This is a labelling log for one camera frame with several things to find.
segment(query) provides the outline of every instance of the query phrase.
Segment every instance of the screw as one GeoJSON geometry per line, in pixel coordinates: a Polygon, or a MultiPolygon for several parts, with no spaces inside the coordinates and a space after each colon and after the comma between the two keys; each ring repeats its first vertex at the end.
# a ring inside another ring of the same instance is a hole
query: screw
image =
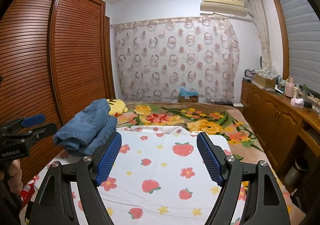
{"type": "Polygon", "coordinates": [[[234,156],[227,156],[227,160],[229,162],[234,162],[236,160],[236,158],[234,156]]]}
{"type": "Polygon", "coordinates": [[[54,162],[51,164],[52,167],[57,167],[58,165],[59,165],[59,162],[58,162],[58,161],[54,161],[54,162]]]}
{"type": "Polygon", "coordinates": [[[263,167],[266,167],[268,165],[268,163],[265,160],[261,160],[259,164],[263,167]]]}
{"type": "Polygon", "coordinates": [[[91,159],[92,159],[91,156],[85,156],[85,157],[83,158],[83,161],[85,161],[85,162],[90,162],[91,159]]]}

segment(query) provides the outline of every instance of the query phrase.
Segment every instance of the sheer curtain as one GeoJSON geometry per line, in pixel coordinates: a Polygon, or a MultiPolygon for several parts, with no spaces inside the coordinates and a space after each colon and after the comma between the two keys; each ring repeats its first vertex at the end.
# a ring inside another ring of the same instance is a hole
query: sheer curtain
{"type": "Polygon", "coordinates": [[[240,51],[227,17],[116,25],[116,57],[126,101],[175,101],[181,87],[204,101],[234,101],[240,51]]]}
{"type": "Polygon", "coordinates": [[[249,0],[254,14],[254,22],[257,25],[261,48],[262,48],[262,68],[272,70],[272,60],[270,54],[269,32],[266,13],[261,0],[249,0]]]}

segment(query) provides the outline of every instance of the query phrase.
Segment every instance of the wooden wardrobe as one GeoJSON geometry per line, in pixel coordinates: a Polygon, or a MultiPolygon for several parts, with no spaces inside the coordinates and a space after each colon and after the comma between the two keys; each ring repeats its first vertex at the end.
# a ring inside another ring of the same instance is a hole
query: wooden wardrobe
{"type": "MultiPolygon", "coordinates": [[[[60,128],[114,98],[108,27],[101,0],[14,0],[0,21],[0,123],[43,113],[60,128]]],[[[21,160],[23,183],[61,150],[51,137],[36,144],[21,160]]]]}

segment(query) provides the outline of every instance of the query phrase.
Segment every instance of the hand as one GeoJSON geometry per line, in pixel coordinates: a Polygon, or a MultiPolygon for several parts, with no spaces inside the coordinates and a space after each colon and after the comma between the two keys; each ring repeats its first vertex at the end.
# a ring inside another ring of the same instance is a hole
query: hand
{"type": "MultiPolygon", "coordinates": [[[[10,191],[19,194],[22,191],[23,184],[21,181],[22,170],[20,168],[20,160],[14,160],[9,166],[9,175],[12,176],[8,180],[10,191]]],[[[0,180],[4,178],[4,173],[0,171],[0,180]]]]}

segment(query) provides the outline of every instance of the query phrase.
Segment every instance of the window blind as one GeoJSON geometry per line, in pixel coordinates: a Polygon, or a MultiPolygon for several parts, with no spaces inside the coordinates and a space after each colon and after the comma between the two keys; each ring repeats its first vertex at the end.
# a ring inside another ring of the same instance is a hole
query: window blind
{"type": "Polygon", "coordinates": [[[320,92],[320,21],[307,0],[280,0],[289,39],[289,76],[320,92]]]}

